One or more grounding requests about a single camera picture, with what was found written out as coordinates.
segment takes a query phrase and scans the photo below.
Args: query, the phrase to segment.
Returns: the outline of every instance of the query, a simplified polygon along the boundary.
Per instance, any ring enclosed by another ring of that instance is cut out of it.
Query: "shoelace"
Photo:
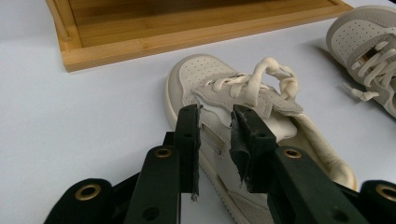
[[[271,89],[262,83],[262,74],[276,77],[279,82],[280,96],[285,100],[294,100],[298,92],[298,80],[294,72],[287,66],[279,64],[273,58],[264,58],[256,65],[253,75],[239,73],[235,77],[224,77],[217,80],[208,80],[207,85],[213,85],[213,91],[219,92],[223,85],[231,85],[230,95],[239,96],[242,88],[247,86],[247,104],[257,106],[260,89]]]
[[[388,42],[383,41],[375,46],[375,50],[380,51],[387,44]],[[356,70],[361,67],[358,72],[359,77],[363,77],[369,69],[372,69],[372,71],[363,80],[364,86],[371,87],[373,79],[378,78],[380,84],[384,88],[387,88],[392,79],[396,77],[396,62],[389,63],[387,61],[388,58],[394,55],[396,55],[396,49],[389,49],[385,53],[378,52],[367,62],[363,63],[363,65],[361,65],[361,62],[357,61],[351,68],[352,70]],[[369,101],[373,97],[379,96],[379,93],[376,91],[359,91],[351,88],[346,83],[344,83],[344,86],[347,87],[353,95],[359,97],[363,101]]]

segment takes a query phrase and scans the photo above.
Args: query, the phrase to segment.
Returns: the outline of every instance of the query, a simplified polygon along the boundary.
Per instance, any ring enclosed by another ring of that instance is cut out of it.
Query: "white shoelace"
[[[388,42],[383,41],[375,46],[375,49],[377,51],[380,51],[382,48],[384,48]],[[358,72],[359,77],[363,77],[364,74],[369,69],[372,69],[372,71],[367,75],[367,77],[363,80],[363,84],[366,87],[371,87],[371,82],[373,79],[378,78],[380,84],[384,87],[387,88],[392,81],[393,78],[396,77],[396,62],[389,63],[387,61],[388,58],[396,55],[396,49],[389,49],[385,53],[380,53],[378,52],[375,54],[373,57],[371,57],[367,62],[362,63],[357,61],[352,65],[352,70],[356,70],[359,67],[361,69]],[[356,89],[351,88],[348,86],[346,83],[344,83],[344,86],[347,87],[350,92],[352,92],[353,95],[359,97],[363,101],[369,101],[373,97],[379,96],[379,93],[376,91],[359,91]]]
[[[279,64],[273,58],[264,58],[254,69],[253,75],[239,73],[236,77],[224,77],[217,80],[208,80],[207,85],[213,84],[213,91],[219,92],[223,85],[231,85],[230,95],[239,96],[242,88],[247,86],[247,104],[257,106],[260,89],[269,90],[270,87],[262,83],[262,74],[276,77],[279,82],[280,96],[285,100],[294,100],[298,92],[298,80],[294,72],[285,65]]]

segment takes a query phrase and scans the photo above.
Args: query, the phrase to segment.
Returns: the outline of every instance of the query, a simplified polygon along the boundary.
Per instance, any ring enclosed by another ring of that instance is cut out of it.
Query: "metal grommet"
[[[283,154],[285,154],[285,156],[292,159],[297,159],[302,157],[302,154],[299,151],[291,148],[286,148],[285,150],[283,150]]]
[[[98,184],[89,184],[82,186],[75,194],[75,197],[79,201],[88,201],[96,197],[101,191]]]
[[[155,156],[158,158],[166,158],[172,154],[172,150],[168,148],[158,148],[155,150]]]
[[[382,197],[396,202],[396,188],[387,185],[378,185],[375,190]]]

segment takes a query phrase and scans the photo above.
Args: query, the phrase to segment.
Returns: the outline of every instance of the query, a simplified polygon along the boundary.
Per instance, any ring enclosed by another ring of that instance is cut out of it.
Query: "beige sneaker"
[[[267,73],[280,81],[280,94],[262,83]],[[280,146],[304,149],[328,177],[356,188],[349,166],[329,146],[294,98],[295,74],[272,58],[262,60],[253,75],[239,73],[210,55],[192,55],[176,64],[166,80],[165,107],[172,127],[177,112],[202,105],[200,164],[237,223],[273,223],[266,194],[248,193],[230,156],[233,105],[254,109],[276,136]]]
[[[346,84],[351,93],[376,100],[396,118],[396,8],[354,8],[332,24],[326,39],[334,59],[366,89]]]

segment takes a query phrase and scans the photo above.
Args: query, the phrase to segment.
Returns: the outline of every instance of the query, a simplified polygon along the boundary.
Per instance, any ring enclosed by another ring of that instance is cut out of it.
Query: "white backdrop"
[[[288,65],[300,79],[297,102],[351,165],[359,186],[369,179],[396,183],[396,119],[341,87],[351,79],[326,48],[332,22],[68,74],[45,1],[1,0],[0,223],[42,223],[78,181],[96,177],[115,185],[139,172],[146,152],[171,131],[163,110],[167,73],[194,53],[213,54],[248,73],[265,56]],[[197,203],[183,196],[181,222],[233,223],[204,174],[200,188]]]

